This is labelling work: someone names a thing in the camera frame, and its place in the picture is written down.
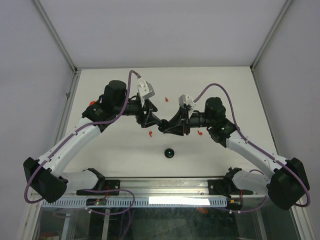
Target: gray wall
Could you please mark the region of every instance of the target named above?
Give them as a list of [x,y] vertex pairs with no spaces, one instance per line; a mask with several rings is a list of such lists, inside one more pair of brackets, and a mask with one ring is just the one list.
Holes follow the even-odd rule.
[[297,0],[255,71],[281,155],[304,163],[320,238],[320,1]]
[[53,143],[71,79],[30,0],[0,3],[0,233],[16,239],[26,203],[23,162]]

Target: white tabletop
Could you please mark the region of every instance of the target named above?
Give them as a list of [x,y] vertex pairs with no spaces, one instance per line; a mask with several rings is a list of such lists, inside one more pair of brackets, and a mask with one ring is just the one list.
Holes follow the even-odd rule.
[[[128,82],[130,69],[82,70],[72,105],[67,131],[73,128],[91,101],[103,94],[111,80]],[[274,151],[266,116],[249,67],[136,68],[152,84],[155,96],[150,100],[158,108],[160,119],[169,120],[179,108],[182,94],[194,99],[210,83],[219,83],[228,91],[237,122],[244,133],[260,145]],[[131,93],[137,93],[138,81],[132,77]],[[224,93],[211,87],[196,109],[204,110],[206,99],[220,97],[230,120],[231,111]],[[173,158],[164,151],[172,148]],[[65,172],[95,168],[106,177],[203,177],[221,176],[229,167],[255,168],[237,153],[215,143],[205,128],[192,128],[188,136],[163,134],[157,126],[141,128],[134,116],[122,116],[85,146]]]

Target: black ball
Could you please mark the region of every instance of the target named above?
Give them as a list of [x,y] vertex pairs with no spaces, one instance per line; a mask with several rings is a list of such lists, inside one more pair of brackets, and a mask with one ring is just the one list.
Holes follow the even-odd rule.
[[167,148],[165,151],[164,151],[164,155],[170,159],[172,158],[174,155],[175,155],[175,151],[171,148]]

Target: metal beam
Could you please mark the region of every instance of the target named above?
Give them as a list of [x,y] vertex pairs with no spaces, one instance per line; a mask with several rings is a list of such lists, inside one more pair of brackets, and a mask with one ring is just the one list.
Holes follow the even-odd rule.
[[70,67],[70,69],[72,70],[73,73],[76,73],[77,68],[74,64],[74,62],[72,61],[69,53],[67,52],[67,49],[65,48],[63,42],[61,41],[54,25],[52,24],[52,22],[50,21],[48,14],[46,13],[43,5],[41,4],[40,0],[31,0],[31,2],[33,3],[36,11],[38,12],[39,16],[41,17],[44,25],[46,26],[48,32],[50,33],[53,41],[55,42],[56,46],[58,47],[59,51],[61,52],[63,58],[65,59],[66,63],[68,64],[68,66]]
[[284,19],[285,15],[287,14],[289,8],[292,6],[294,0],[287,0],[285,2],[285,4],[283,5],[281,11],[279,12],[278,16],[276,17],[270,31],[268,32],[257,56],[255,57],[253,64],[251,65],[251,71],[254,72],[255,68],[257,67],[261,57],[263,56],[263,54],[265,53],[267,47],[269,46],[269,43],[271,42],[271,40],[273,39],[277,29],[280,26],[280,23],[282,22],[282,20]]

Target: perforated metal strip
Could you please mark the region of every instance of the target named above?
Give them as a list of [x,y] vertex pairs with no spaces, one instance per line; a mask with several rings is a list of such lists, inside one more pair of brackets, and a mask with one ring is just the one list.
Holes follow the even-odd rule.
[[[206,207],[206,208],[223,208],[227,206],[227,199],[224,197],[210,197],[208,198],[210,206],[207,205],[183,205],[183,204],[149,204],[149,198],[136,198],[133,208],[192,208],[192,207]],[[60,198],[58,201],[48,203],[43,201],[43,208],[85,208],[87,198],[66,197]],[[131,205],[132,199],[130,198],[109,198],[106,205],[90,206],[90,208],[127,208]]]

